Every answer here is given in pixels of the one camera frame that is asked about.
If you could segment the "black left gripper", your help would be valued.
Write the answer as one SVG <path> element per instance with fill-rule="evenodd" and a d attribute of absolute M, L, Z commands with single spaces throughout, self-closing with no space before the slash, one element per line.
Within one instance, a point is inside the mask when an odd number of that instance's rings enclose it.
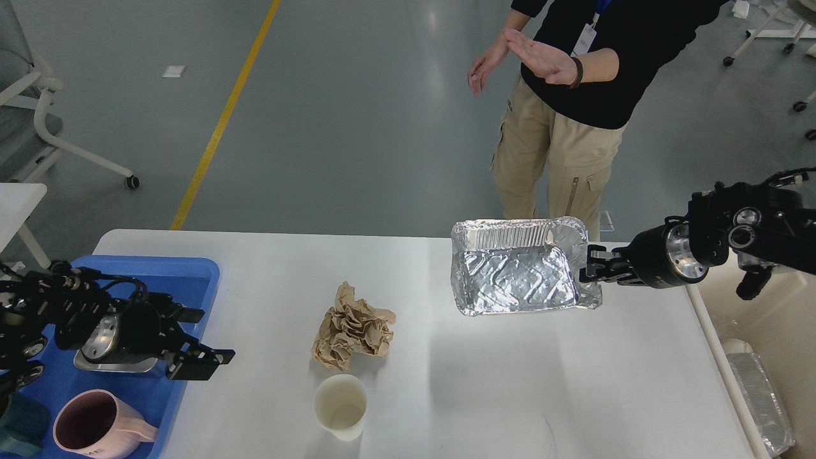
<path fill-rule="evenodd" d="M 176 302 L 171 295 L 157 295 L 156 308 L 143 305 L 102 317 L 80 352 L 91 363 L 137 363 L 157 358 L 167 364 L 165 377 L 172 381 L 209 381 L 219 366 L 229 364 L 235 349 L 213 349 L 189 344 L 180 351 L 164 351 L 163 321 L 198 324 L 206 312 Z"/>

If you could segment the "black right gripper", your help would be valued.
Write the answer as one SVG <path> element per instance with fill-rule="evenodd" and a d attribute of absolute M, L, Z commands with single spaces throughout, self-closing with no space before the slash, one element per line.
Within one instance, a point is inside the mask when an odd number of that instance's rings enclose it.
<path fill-rule="evenodd" d="M 709 268 L 692 254 L 689 233 L 686 223 L 667 223 L 638 233 L 628 247 L 589 244 L 591 264 L 580 270 L 579 281 L 655 289 L 697 284 Z"/>

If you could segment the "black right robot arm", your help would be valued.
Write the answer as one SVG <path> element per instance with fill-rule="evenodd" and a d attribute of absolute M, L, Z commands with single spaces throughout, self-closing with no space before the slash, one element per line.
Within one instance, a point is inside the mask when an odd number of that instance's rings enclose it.
<path fill-rule="evenodd" d="M 777 267 L 814 274 L 815 212 L 793 190 L 813 172 L 781 171 L 757 185 L 718 181 L 692 194 L 685 215 L 666 217 L 626 246 L 589 245 L 579 279 L 655 289 L 698 284 L 735 253 L 744 272 L 736 294 L 752 300 Z"/>

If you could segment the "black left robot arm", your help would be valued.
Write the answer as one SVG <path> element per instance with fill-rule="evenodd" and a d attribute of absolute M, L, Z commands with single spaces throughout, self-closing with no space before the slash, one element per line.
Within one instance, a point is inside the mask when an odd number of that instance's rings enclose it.
<path fill-rule="evenodd" d="M 49 343 L 78 351 L 92 364 L 166 362 L 171 380 L 206 381 L 233 360 L 233 349 L 214 349 L 183 330 L 204 311 L 149 291 L 136 278 L 54 261 L 46 273 L 20 274 L 2 265 L 2 396 L 37 380 L 37 360 Z"/>

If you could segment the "person left hand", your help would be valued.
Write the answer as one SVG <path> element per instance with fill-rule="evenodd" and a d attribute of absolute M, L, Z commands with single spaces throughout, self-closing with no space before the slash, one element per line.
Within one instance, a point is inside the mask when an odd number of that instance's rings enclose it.
<path fill-rule="evenodd" d="M 519 61 L 546 84 L 572 87 L 582 81 L 579 61 L 562 50 L 538 43 L 515 29 L 502 30 L 502 37 Z"/>

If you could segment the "person right hand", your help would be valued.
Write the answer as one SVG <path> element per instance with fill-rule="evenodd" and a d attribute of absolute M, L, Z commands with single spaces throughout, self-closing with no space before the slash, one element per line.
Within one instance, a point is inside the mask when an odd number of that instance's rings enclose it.
<path fill-rule="evenodd" d="M 506 39 L 498 37 L 487 50 L 475 58 L 467 71 L 467 86 L 474 97 L 478 97 L 484 91 L 488 76 L 504 61 L 507 53 Z"/>

